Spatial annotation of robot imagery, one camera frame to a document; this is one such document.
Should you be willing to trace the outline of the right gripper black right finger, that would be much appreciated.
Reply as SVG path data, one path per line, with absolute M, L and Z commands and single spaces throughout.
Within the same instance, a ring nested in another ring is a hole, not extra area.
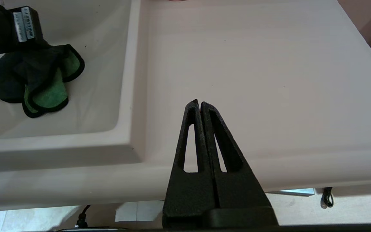
M 270 208 L 266 194 L 213 105 L 201 104 L 202 125 L 219 208 Z

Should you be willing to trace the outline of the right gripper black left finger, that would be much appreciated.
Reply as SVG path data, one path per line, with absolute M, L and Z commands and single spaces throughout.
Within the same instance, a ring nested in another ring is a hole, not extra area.
M 203 111 L 207 105 L 194 99 L 185 106 L 163 206 L 163 227 L 215 227 L 217 144 L 208 125 L 210 117 Z M 196 173 L 184 170 L 190 126 L 194 128 Z

